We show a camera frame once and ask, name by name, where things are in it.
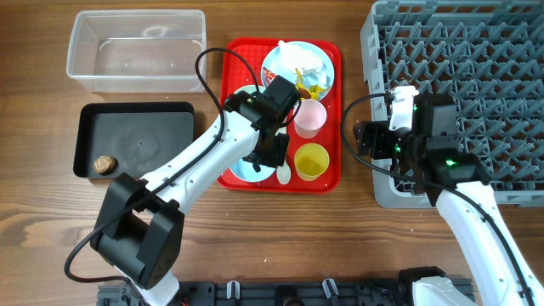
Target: wooden table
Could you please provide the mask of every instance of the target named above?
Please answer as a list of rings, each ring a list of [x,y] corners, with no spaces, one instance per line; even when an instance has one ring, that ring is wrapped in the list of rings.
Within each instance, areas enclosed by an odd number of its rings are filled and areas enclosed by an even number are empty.
[[[96,285],[64,276],[68,252],[94,226],[107,184],[72,170],[81,108],[102,101],[187,100],[201,133],[216,116],[203,94],[97,95],[65,74],[77,12],[85,9],[201,9],[210,47],[236,37],[301,37],[335,43],[343,53],[343,100],[368,94],[360,28],[371,1],[3,0],[0,4],[0,305],[92,305]],[[208,58],[218,93],[222,54]],[[350,118],[369,120],[368,106]],[[501,207],[516,242],[544,279],[544,209]],[[395,277],[399,269],[437,265],[472,277],[455,237],[433,209],[387,210],[376,204],[371,171],[344,151],[343,178],[328,195],[266,195],[214,184],[185,220],[173,269],[182,281],[318,281]],[[73,270],[116,271],[89,247]]]

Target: gray plastic crate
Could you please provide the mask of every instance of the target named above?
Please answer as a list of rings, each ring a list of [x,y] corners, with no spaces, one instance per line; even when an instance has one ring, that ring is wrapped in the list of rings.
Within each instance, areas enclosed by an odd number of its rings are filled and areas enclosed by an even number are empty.
[[[378,1],[360,32],[371,94],[399,85],[457,104],[459,151],[476,154],[498,203],[544,206],[544,8],[538,1]],[[388,120],[383,98],[373,121]],[[372,161],[388,168],[391,161]],[[430,207],[373,172],[383,207]]]

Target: yellow cup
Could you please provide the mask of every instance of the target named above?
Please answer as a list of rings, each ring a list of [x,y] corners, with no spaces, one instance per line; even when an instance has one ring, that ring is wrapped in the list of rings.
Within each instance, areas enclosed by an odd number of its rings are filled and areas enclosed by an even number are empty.
[[[298,177],[313,181],[329,167],[329,153],[319,144],[305,144],[295,153],[295,169]]]

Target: spoon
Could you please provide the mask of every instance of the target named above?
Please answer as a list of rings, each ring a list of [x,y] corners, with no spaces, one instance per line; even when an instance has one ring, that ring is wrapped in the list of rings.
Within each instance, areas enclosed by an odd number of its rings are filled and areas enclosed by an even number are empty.
[[[287,127],[280,127],[277,133],[287,134]],[[288,184],[291,180],[291,168],[287,164],[287,161],[283,161],[283,165],[279,166],[275,171],[276,176],[280,184]]]

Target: transparent container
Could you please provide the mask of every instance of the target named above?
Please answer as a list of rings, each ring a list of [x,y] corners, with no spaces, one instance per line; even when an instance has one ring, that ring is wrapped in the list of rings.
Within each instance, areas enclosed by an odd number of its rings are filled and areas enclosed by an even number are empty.
[[[93,92],[202,92],[195,60],[205,49],[200,10],[82,11],[71,33],[66,74]],[[206,57],[199,68],[206,79]]]

